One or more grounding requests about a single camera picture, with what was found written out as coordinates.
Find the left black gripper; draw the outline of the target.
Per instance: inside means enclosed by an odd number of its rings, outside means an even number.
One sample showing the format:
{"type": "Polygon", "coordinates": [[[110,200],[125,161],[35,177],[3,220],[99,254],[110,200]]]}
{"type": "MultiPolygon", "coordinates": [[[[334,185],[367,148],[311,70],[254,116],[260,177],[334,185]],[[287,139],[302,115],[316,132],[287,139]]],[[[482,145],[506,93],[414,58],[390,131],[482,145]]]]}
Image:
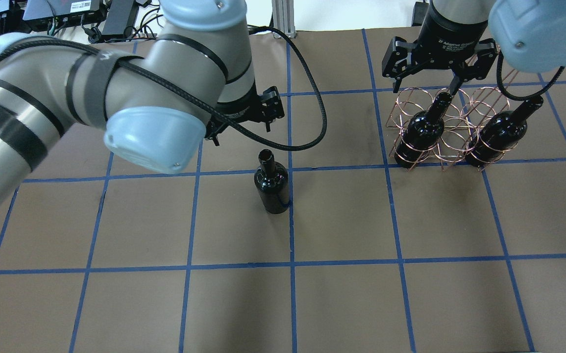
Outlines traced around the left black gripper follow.
{"type": "MultiPolygon", "coordinates": [[[[242,98],[233,102],[218,102],[214,108],[237,123],[264,123],[267,133],[271,132],[271,124],[276,119],[285,116],[280,92],[276,86],[268,88],[260,95],[253,86],[242,98]]],[[[217,132],[209,134],[209,141],[212,141],[215,147],[220,147],[217,132]]]]}

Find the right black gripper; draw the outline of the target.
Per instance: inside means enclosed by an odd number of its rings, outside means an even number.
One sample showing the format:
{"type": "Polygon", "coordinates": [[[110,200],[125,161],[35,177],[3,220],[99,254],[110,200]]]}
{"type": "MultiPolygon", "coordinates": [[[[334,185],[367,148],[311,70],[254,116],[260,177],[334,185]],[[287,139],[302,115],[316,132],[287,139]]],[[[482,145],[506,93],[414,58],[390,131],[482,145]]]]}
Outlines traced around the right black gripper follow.
{"type": "Polygon", "coordinates": [[[498,50],[494,39],[482,39],[487,21],[463,23],[438,10],[428,10],[417,40],[395,36],[382,60],[382,76],[393,79],[393,93],[402,81],[421,70],[452,70],[448,93],[456,96],[465,82],[486,78],[498,50]]]}

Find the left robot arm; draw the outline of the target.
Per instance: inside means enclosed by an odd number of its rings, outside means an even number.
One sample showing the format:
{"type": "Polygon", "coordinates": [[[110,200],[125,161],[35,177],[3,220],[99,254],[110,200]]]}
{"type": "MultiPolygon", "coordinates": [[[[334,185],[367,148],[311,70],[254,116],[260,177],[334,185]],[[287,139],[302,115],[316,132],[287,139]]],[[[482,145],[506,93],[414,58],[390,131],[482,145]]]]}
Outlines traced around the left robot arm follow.
{"type": "Polygon", "coordinates": [[[147,56],[23,33],[0,36],[0,204],[74,125],[161,174],[187,167],[203,139],[283,118],[258,94],[244,0],[162,0],[147,56]]]}

